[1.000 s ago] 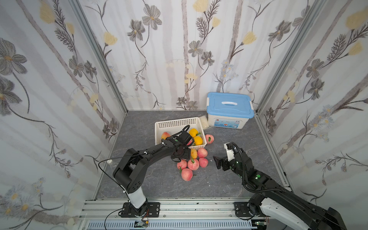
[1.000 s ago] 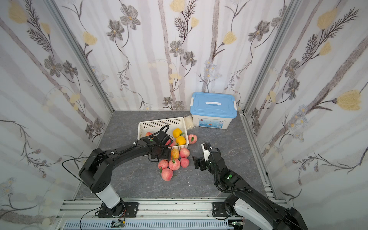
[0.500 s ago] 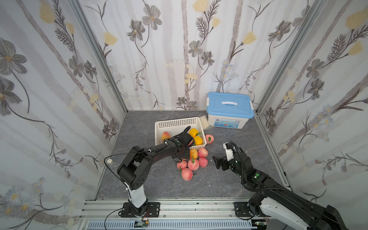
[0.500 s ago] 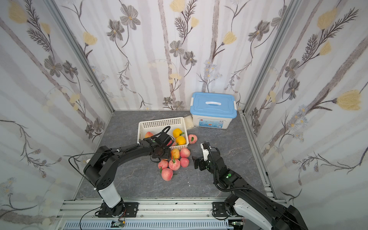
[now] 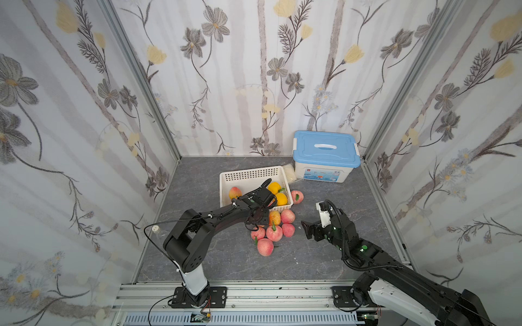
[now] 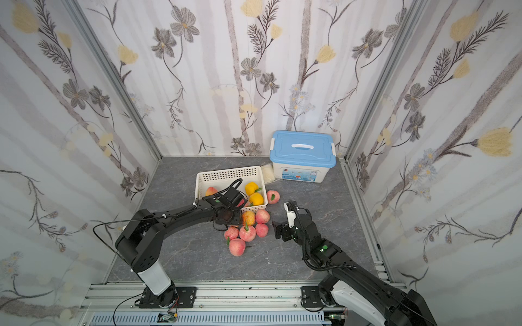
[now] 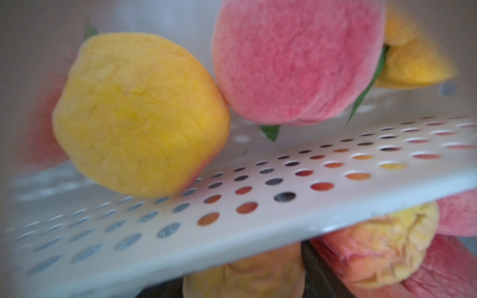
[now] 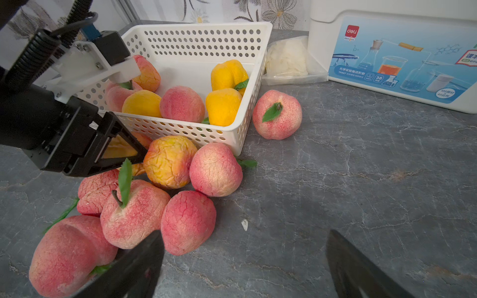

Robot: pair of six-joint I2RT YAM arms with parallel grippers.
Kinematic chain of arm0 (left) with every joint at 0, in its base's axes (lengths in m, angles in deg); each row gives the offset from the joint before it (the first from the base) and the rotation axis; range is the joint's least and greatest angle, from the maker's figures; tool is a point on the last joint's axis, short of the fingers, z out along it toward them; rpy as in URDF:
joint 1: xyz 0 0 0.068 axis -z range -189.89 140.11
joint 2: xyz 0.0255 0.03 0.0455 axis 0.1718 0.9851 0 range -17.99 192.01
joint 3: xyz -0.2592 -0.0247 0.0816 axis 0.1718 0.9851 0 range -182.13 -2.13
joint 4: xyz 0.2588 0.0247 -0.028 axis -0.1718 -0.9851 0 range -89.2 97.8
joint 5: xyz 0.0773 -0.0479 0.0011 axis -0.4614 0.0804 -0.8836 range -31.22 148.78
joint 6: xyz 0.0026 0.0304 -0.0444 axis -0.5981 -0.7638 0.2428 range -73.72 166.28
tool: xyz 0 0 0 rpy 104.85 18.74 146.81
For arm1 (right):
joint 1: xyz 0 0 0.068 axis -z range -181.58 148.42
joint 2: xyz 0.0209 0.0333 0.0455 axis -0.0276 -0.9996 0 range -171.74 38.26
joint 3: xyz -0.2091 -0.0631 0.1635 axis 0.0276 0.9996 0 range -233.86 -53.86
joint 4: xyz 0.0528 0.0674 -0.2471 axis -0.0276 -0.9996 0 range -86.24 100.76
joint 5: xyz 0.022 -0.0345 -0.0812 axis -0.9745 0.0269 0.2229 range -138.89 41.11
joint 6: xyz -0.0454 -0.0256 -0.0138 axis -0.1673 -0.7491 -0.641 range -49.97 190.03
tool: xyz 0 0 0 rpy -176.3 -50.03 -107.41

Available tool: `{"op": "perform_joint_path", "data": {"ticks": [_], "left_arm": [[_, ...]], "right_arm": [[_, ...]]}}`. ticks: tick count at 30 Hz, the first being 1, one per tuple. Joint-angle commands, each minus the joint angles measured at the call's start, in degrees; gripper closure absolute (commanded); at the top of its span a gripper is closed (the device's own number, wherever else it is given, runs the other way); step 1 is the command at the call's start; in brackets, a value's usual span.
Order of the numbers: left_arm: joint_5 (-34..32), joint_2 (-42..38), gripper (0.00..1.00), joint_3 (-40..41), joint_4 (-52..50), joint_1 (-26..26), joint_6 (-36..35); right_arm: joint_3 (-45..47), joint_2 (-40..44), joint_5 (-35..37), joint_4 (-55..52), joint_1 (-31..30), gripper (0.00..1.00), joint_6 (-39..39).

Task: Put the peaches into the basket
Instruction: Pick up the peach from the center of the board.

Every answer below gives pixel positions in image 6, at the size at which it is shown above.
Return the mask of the orange pink wrinkled peach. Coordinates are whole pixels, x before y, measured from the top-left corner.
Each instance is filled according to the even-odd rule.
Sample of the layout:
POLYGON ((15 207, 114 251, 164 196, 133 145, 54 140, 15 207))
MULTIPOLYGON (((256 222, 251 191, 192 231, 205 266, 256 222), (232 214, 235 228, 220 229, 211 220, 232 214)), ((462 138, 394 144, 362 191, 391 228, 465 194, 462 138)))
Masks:
POLYGON ((215 187, 208 187, 205 191, 205 196, 213 196, 218 193, 218 190, 215 187))

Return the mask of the yellow peach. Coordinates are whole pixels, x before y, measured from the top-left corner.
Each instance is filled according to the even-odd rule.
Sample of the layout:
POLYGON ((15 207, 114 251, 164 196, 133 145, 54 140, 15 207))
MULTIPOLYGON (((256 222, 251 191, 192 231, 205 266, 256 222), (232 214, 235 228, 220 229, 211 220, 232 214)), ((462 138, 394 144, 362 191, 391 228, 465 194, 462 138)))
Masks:
POLYGON ((249 197, 251 206, 261 206, 265 203, 264 197, 261 193, 254 192, 249 197))
POLYGON ((252 194, 256 193, 258 190, 260 189, 260 186, 255 183, 255 182, 249 182, 246 186, 245 186, 245 193, 248 195, 248 196, 251 196, 252 194))

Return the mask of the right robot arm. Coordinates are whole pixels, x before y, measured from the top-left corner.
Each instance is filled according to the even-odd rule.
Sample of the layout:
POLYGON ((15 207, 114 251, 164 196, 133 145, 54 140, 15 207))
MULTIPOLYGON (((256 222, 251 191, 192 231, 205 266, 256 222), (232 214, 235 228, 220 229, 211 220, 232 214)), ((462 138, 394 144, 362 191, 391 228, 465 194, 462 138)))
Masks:
POLYGON ((436 325, 424 298, 398 289, 357 264, 338 245, 324 238, 308 215, 284 224, 273 222, 276 239, 301 246, 303 261, 328 275, 319 283, 327 306, 342 306, 372 325, 436 325))

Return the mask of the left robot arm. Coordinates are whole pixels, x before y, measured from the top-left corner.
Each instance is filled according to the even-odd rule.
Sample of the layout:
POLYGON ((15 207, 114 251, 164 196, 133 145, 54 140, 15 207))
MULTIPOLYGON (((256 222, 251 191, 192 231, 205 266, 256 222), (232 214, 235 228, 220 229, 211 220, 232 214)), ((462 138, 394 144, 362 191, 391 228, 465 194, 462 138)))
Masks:
POLYGON ((160 297, 175 288, 159 260, 164 240, 197 224, 237 224, 245 203, 244 196, 237 193, 206 196, 191 205, 169 211, 151 213, 142 209, 119 236, 116 251, 145 283, 147 290, 160 297))

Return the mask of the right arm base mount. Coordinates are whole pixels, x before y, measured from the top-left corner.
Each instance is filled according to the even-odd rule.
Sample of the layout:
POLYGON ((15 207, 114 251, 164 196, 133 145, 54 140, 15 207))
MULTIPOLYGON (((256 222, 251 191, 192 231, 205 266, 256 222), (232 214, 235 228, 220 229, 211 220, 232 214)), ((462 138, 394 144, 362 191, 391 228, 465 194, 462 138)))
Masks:
POLYGON ((326 299, 324 293, 322 293, 317 285, 315 286, 302 286, 300 288, 301 299, 300 305, 305 309, 312 311, 313 309, 321 310, 328 306, 333 305, 326 299))

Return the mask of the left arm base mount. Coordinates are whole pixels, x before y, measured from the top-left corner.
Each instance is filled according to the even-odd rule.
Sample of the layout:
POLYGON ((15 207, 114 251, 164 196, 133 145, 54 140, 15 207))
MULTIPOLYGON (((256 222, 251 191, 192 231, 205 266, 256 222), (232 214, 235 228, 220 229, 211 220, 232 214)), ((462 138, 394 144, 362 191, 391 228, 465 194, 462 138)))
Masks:
POLYGON ((146 287, 135 305, 138 308, 193 308, 197 297, 197 287, 176 287, 171 285, 160 295, 154 295, 146 287))

